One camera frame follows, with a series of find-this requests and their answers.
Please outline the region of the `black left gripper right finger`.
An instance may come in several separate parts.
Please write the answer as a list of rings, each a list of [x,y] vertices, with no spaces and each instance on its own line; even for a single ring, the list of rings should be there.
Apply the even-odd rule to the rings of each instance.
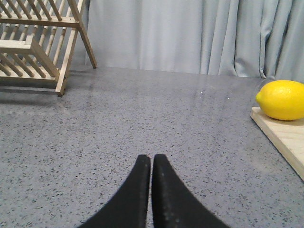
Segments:
[[[166,155],[154,157],[152,213],[156,228],[227,228],[187,189]]]

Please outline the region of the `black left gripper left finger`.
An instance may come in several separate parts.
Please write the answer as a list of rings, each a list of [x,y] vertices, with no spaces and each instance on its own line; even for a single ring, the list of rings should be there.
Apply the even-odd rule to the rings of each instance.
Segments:
[[[138,155],[125,182],[81,228],[144,228],[149,199],[151,161]]]

